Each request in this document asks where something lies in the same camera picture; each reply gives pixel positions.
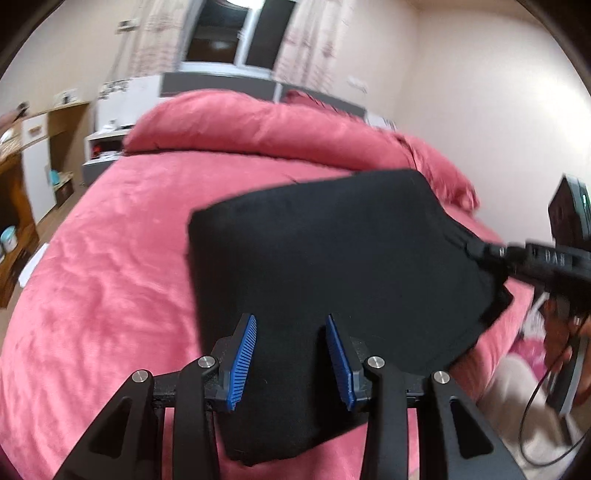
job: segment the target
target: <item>beige pants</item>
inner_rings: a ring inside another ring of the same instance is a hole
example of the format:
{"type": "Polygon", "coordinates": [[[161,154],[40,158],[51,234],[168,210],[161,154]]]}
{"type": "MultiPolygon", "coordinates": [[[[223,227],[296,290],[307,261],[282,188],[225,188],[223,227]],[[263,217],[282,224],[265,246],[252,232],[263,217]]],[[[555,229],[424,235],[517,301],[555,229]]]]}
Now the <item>beige pants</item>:
{"type": "MultiPolygon", "coordinates": [[[[519,424],[536,385],[537,380],[529,365],[520,356],[510,353],[497,367],[478,407],[529,480],[556,480],[572,461],[575,452],[555,465],[536,468],[527,463],[519,451],[519,424]]],[[[589,427],[590,413],[591,406],[587,403],[573,409],[569,415],[567,421],[575,442],[589,427]]],[[[556,413],[545,404],[543,390],[538,392],[525,420],[524,445],[526,454],[539,463],[551,461],[568,449],[563,442],[556,413]]]]}

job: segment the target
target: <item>bed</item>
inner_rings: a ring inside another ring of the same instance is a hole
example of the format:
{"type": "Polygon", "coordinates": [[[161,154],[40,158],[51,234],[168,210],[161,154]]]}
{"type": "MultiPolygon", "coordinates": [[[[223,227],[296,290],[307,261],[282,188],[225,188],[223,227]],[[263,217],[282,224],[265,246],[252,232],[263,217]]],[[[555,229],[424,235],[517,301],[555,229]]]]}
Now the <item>bed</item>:
{"type": "MultiPolygon", "coordinates": [[[[499,240],[472,216],[476,192],[441,154],[337,112],[202,90],[144,115],[126,151],[61,225],[8,328],[0,356],[0,445],[24,480],[52,478],[130,373],[175,371],[201,354],[186,261],[193,209],[282,184],[414,168],[450,216],[499,240]]],[[[511,307],[452,371],[475,400],[531,303],[531,288],[514,280],[506,287],[511,307]]],[[[410,438],[414,470],[418,452],[410,438]]],[[[355,479],[364,440],[362,426],[297,458],[253,468],[231,462],[222,449],[222,476],[355,479]]]]}

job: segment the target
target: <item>floor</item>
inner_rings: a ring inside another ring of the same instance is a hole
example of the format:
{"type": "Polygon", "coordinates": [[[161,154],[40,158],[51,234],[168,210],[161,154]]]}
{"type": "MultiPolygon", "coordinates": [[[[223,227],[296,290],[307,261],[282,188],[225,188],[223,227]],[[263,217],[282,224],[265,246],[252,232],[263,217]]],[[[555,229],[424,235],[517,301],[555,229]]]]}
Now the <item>floor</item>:
{"type": "MultiPolygon", "coordinates": [[[[39,246],[49,242],[51,237],[56,230],[65,220],[68,214],[72,211],[78,200],[84,194],[86,189],[84,187],[78,187],[78,189],[66,200],[66,202],[59,208],[54,208],[47,216],[41,220],[37,225],[37,233],[39,234],[39,246]]],[[[8,329],[8,323],[14,311],[14,307],[17,304],[18,298],[21,296],[22,288],[17,283],[14,288],[10,303],[6,309],[0,309],[0,352],[2,352],[2,344],[4,343],[4,337],[8,329]]]]}

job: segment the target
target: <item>metal pin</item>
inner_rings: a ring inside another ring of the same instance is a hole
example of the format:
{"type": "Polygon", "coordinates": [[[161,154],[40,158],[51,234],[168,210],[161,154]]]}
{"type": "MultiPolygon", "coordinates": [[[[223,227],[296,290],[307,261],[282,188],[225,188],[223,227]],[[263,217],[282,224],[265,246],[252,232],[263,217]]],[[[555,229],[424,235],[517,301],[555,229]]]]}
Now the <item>metal pin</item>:
{"type": "Polygon", "coordinates": [[[213,367],[216,363],[216,359],[214,359],[214,357],[209,356],[209,355],[205,355],[203,357],[201,357],[199,360],[197,360],[197,365],[199,365],[201,368],[209,368],[209,367],[213,367]]]}
{"type": "Polygon", "coordinates": [[[133,380],[136,383],[142,383],[145,382],[149,376],[150,375],[146,370],[138,370],[134,372],[133,375],[131,375],[131,380],[133,380]]]}
{"type": "Polygon", "coordinates": [[[385,364],[386,362],[380,356],[370,356],[368,358],[368,365],[371,368],[382,368],[385,364]]]}
{"type": "Polygon", "coordinates": [[[445,385],[450,381],[449,373],[440,370],[439,372],[435,372],[433,374],[433,379],[440,383],[441,385],[445,385]]]}

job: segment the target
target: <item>hand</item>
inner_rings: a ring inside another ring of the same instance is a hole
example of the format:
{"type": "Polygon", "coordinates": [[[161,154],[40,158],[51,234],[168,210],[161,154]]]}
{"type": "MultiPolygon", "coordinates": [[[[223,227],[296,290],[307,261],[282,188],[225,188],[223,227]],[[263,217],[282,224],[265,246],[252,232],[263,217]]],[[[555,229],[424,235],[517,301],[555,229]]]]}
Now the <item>hand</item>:
{"type": "MultiPolygon", "coordinates": [[[[571,347],[568,347],[564,353],[562,353],[562,350],[569,341],[569,335],[575,335],[580,325],[577,325],[573,319],[568,322],[558,319],[557,306],[554,299],[550,299],[544,303],[543,312],[544,326],[546,329],[546,338],[544,339],[546,354],[544,363],[546,368],[552,367],[552,371],[558,373],[573,355],[571,347]]],[[[579,335],[585,335],[591,338],[591,318],[585,322],[579,335]]],[[[585,401],[589,396],[588,393],[591,393],[591,348],[587,350],[585,356],[575,404],[585,401]]]]}

